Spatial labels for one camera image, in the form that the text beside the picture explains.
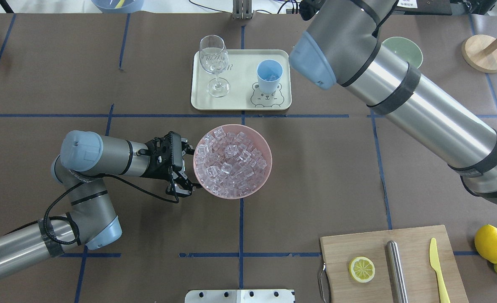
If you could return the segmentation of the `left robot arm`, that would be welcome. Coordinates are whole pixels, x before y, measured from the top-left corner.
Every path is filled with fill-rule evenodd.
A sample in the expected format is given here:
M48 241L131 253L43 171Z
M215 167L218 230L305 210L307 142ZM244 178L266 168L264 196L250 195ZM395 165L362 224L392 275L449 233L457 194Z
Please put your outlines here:
M128 184L124 176L167 182L170 203L191 196L200 184L186 175L183 157L194 149L175 132L138 143L73 130L64 138L51 174L65 192L41 219L0 238L0 279L84 245L107 246L122 235L104 178Z

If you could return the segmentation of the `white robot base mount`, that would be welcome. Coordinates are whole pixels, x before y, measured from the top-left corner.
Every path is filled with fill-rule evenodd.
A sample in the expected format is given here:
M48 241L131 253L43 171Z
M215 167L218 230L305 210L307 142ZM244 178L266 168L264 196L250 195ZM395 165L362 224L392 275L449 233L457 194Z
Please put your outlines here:
M192 290L188 291L185 303L295 303L294 290L239 289L239 290Z

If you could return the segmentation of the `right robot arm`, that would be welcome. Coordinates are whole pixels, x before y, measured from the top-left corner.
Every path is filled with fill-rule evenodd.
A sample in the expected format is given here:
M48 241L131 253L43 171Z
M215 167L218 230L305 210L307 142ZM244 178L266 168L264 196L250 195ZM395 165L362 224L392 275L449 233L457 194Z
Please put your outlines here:
M339 84L447 163L497 205L497 131L377 38L394 0L310 0L289 63L323 90Z

